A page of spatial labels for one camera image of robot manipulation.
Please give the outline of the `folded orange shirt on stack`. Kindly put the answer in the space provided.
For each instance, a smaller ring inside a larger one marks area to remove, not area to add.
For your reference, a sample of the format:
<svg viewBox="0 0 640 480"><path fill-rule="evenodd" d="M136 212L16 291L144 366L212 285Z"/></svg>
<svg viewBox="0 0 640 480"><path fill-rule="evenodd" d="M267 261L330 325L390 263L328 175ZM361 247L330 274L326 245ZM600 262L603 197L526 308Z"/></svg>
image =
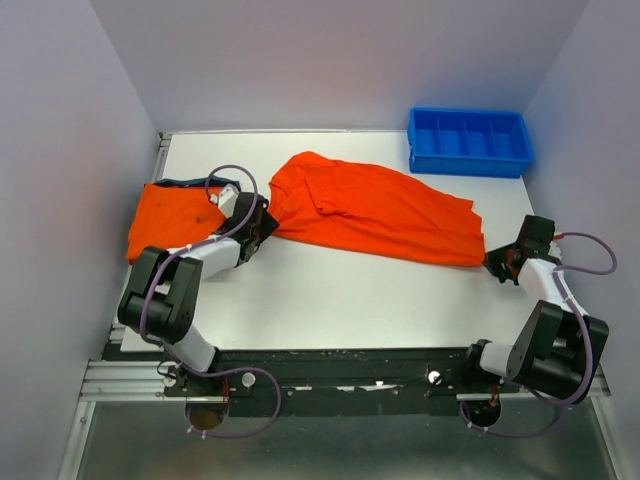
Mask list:
<svg viewBox="0 0 640 480"><path fill-rule="evenodd" d="M149 246L171 249L205 240L224 221L203 187L147 184L129 229L126 259L133 264Z"/></svg>

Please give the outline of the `orange t shirt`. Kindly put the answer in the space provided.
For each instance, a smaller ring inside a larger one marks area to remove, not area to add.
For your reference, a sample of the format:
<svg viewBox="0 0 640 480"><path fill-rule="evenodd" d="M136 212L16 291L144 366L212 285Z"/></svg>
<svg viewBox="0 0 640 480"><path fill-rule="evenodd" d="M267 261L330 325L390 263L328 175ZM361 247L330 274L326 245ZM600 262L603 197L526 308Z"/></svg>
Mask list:
<svg viewBox="0 0 640 480"><path fill-rule="evenodd" d="M424 264L479 267L482 218L472 201L383 166L294 155L269 182L277 236Z"/></svg>

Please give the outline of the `folded dark teal shirt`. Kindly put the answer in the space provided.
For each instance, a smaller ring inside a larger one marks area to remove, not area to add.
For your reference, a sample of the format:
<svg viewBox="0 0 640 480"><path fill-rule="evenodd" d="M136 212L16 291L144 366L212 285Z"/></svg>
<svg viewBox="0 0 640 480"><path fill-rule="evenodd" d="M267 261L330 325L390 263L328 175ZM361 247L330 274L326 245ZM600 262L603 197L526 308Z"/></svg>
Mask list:
<svg viewBox="0 0 640 480"><path fill-rule="evenodd" d="M238 191L242 190L241 184L237 180L213 176L210 180L206 178L195 178L189 180L161 179L154 182L154 185L162 188L205 188L209 186L211 190L214 188L224 188L226 185L233 185Z"/></svg>

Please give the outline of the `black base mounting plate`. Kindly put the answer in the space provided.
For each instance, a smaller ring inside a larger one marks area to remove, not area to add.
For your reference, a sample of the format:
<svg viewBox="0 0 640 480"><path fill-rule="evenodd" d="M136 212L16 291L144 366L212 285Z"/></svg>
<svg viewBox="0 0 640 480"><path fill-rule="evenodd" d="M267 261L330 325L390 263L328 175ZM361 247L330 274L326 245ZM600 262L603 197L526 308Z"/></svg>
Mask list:
<svg viewBox="0 0 640 480"><path fill-rule="evenodd" d="M164 393L221 403L235 417L450 416L488 401L499 378L467 363L464 347L226 350L207 379L172 368Z"/></svg>

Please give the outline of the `aluminium frame rail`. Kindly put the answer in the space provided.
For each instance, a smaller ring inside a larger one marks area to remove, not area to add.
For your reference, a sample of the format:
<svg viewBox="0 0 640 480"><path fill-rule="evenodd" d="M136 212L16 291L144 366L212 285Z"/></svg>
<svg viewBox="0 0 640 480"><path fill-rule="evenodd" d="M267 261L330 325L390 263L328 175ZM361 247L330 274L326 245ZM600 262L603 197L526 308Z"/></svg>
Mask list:
<svg viewBox="0 0 640 480"><path fill-rule="evenodd" d="M163 401L163 377L155 362L90 361L81 383L82 402Z"/></svg>

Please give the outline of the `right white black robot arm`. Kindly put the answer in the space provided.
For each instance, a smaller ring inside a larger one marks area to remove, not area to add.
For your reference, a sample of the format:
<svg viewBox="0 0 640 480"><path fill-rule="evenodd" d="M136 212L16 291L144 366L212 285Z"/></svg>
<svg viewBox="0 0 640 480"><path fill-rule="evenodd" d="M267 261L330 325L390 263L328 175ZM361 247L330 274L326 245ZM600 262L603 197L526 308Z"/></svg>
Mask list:
<svg viewBox="0 0 640 480"><path fill-rule="evenodd" d="M468 348L459 370L467 389L480 392L502 379L556 405L586 397L609 327L579 304L565 279L570 267L551 253L552 243L568 235L550 219L527 215L514 242L485 255L493 277L521 287L536 304L512 345L482 339Z"/></svg>

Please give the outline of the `blue plastic bin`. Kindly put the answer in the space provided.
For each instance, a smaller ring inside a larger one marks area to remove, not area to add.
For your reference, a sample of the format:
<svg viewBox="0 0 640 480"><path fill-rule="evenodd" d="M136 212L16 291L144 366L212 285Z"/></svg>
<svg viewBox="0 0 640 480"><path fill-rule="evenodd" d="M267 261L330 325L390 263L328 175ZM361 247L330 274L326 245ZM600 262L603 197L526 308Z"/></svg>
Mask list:
<svg viewBox="0 0 640 480"><path fill-rule="evenodd" d="M407 137L416 174L517 179L535 161L518 112L413 107Z"/></svg>

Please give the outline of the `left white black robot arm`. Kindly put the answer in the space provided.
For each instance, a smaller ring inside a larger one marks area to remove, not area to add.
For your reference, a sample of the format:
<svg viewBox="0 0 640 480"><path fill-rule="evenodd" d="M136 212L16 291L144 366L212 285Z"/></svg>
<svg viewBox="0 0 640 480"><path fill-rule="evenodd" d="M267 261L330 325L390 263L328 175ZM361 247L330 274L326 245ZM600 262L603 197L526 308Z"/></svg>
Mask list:
<svg viewBox="0 0 640 480"><path fill-rule="evenodd" d="M201 395L214 393L222 380L219 350L194 324L200 284L250 260L278 228L262 195L231 185L218 195L224 221L213 235L177 249L147 247L134 262L117 320L158 345L188 370L187 382Z"/></svg>

